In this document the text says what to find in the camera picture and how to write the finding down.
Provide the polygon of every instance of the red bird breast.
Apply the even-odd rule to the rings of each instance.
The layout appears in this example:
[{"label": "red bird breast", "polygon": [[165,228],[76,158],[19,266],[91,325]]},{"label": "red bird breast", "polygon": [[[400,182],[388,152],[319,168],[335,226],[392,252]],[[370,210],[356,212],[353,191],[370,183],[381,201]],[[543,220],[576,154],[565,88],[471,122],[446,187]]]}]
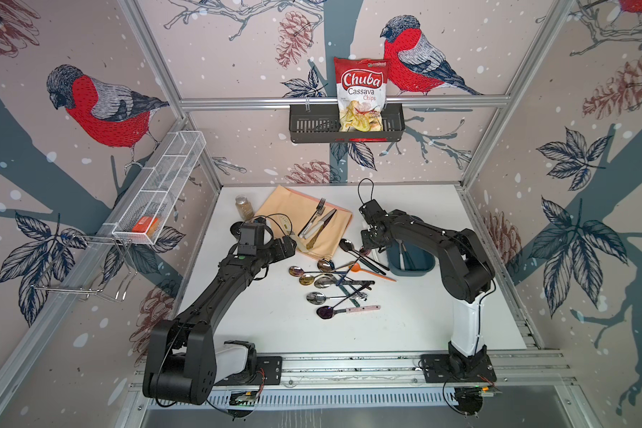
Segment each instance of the red bird breast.
[{"label": "red bird breast", "polygon": [[141,113],[123,122],[102,121],[91,114],[98,102],[98,92],[88,76],[72,84],[76,107],[66,111],[95,141],[110,147],[132,147],[148,131],[150,112]]}]

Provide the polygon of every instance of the metal rail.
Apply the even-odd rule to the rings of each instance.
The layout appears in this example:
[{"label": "metal rail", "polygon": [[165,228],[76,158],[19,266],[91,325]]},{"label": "metal rail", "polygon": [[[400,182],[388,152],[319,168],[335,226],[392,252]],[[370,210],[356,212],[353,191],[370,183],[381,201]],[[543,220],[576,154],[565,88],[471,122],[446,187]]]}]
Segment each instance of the metal rail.
[{"label": "metal rail", "polygon": [[[508,95],[425,95],[388,97],[388,103],[401,103],[405,108],[493,107],[509,104]],[[335,97],[323,98],[187,98],[180,100],[185,112],[213,110],[266,110],[289,108],[291,104],[337,104]]]}]

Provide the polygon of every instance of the metal grate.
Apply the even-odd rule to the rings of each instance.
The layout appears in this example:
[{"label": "metal grate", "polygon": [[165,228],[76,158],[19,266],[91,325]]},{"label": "metal grate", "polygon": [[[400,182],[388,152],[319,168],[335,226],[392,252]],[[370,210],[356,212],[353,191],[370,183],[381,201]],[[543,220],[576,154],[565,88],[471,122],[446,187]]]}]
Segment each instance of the metal grate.
[{"label": "metal grate", "polygon": [[[243,389],[213,390],[209,401],[221,409],[243,409],[245,406],[228,406],[232,391]],[[457,406],[454,398],[454,388],[445,388],[447,403]],[[428,388],[382,388],[382,389],[305,389],[289,391],[285,389],[269,389],[261,393],[255,405],[258,410],[299,410],[299,409],[328,409],[352,407],[417,407],[417,406],[446,406],[442,396],[442,387]],[[204,403],[200,406],[178,403],[177,406],[209,407]],[[160,409],[156,404],[152,408]]]},{"label": "metal grate", "polygon": [[[118,239],[130,240],[133,244],[154,245],[204,149],[205,137],[202,132],[177,132],[119,219],[112,235]],[[151,221],[144,231],[133,232],[133,227],[142,217],[149,217]],[[157,227],[150,232],[149,228],[155,218]]]}]

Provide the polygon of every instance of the white wire basket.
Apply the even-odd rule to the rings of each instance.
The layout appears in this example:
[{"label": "white wire basket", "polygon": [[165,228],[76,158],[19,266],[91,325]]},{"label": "white wire basket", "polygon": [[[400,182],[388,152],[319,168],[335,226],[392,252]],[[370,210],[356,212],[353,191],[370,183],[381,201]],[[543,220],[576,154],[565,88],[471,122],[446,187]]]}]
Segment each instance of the white wire basket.
[{"label": "white wire basket", "polygon": [[133,244],[154,245],[204,149],[202,132],[177,132],[112,235]]}]

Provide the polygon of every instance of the white tabletop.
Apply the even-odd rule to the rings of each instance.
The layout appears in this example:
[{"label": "white tabletop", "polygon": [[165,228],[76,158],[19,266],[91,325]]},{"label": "white tabletop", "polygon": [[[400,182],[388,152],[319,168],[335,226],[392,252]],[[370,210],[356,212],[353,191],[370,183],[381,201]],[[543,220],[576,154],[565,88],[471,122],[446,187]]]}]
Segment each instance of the white tabletop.
[{"label": "white tabletop", "polygon": [[[239,220],[235,197],[244,194],[255,210],[273,192],[268,187],[225,187],[216,203],[212,221],[190,276],[180,311],[187,308],[212,282],[217,264],[235,239],[229,228]],[[366,228],[358,211],[361,203],[357,186],[309,186],[296,190],[316,198],[325,197],[329,203],[351,210],[354,217],[345,238],[361,245],[360,230]],[[370,184],[362,185],[362,197],[368,200]],[[375,199],[384,210],[399,209],[418,216],[424,222],[445,229],[471,228],[453,185],[377,185]],[[353,260],[338,249],[336,265]],[[342,291],[331,286],[319,290],[302,286],[290,276],[290,266],[316,270],[316,261],[301,253],[272,264],[268,276],[255,281],[232,303],[214,333],[215,346],[225,340],[246,340],[262,353],[303,352],[370,352],[370,351],[446,351],[452,334],[452,303],[442,285],[439,262],[435,269],[422,277],[396,277],[386,281],[364,272],[352,273],[353,279],[374,279],[373,290],[362,305],[380,305],[381,309],[361,314],[338,314],[330,320],[316,315],[318,306],[307,302],[305,295],[323,291],[326,296],[341,296]],[[525,349],[504,296],[495,292],[485,299],[482,333],[488,349]]]}]

